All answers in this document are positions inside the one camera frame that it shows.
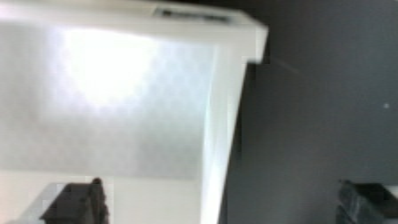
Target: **dark background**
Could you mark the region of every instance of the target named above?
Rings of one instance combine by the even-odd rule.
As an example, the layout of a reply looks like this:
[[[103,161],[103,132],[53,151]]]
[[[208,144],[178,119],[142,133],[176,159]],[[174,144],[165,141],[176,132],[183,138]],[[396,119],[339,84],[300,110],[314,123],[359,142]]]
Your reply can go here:
[[[192,0],[270,26],[220,224],[332,224],[339,179],[398,184],[398,1]]]

